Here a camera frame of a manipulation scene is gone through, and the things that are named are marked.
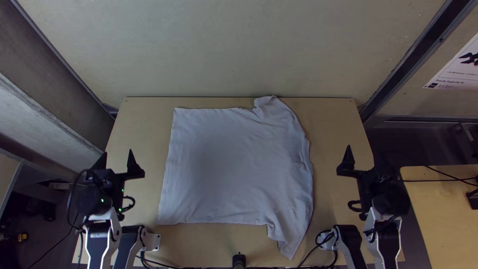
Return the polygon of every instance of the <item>wooden desk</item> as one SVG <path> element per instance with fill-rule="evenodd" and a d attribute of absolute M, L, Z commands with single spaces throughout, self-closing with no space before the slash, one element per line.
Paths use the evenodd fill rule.
<path fill-rule="evenodd" d="M 0 217 L 15 183 L 20 162 L 0 153 Z"/>
<path fill-rule="evenodd" d="M 478 174 L 478 165 L 433 168 L 458 178 Z M 403 167 L 404 180 L 450 179 L 423 166 Z M 478 210 L 465 196 L 476 187 L 450 182 L 405 182 L 433 269 L 476 268 Z"/>
<path fill-rule="evenodd" d="M 310 141 L 310 159 L 314 167 L 314 213 L 294 259 L 284 257 L 277 242 L 269 239 L 265 226 L 234 224 L 178 224 L 158 226 L 155 218 L 161 194 L 173 109 L 182 108 L 252 108 L 254 98 L 126 98 L 119 109 L 108 142 L 108 167 L 126 170 L 128 150 L 133 150 L 145 170 L 144 179 L 127 181 L 125 194 L 136 199 L 136 206 L 125 214 L 122 225 L 144 224 L 160 233 L 158 252 L 146 258 L 180 267 L 230 267 L 231 258 L 241 252 L 250 267 L 297 266 L 315 246 L 315 236 L 334 224 L 354 224 L 361 231 L 364 222 L 347 208 L 349 200 L 359 198 L 355 179 L 336 176 L 348 144 L 352 146 L 356 168 L 373 167 L 373 158 L 365 131 L 352 99 L 282 98 L 299 118 Z M 77 262 L 79 243 L 73 257 Z M 88 255 L 83 252 L 82 262 Z M 373 259 L 362 244 L 365 261 Z M 305 265 L 327 265 L 333 253 L 315 251 Z M 345 264 L 340 255 L 339 265 Z"/>

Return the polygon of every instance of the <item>white paper sign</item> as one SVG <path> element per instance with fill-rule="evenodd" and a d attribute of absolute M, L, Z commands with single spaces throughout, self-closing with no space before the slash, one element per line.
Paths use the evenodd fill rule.
<path fill-rule="evenodd" d="M 423 88 L 478 90 L 478 33 Z"/>

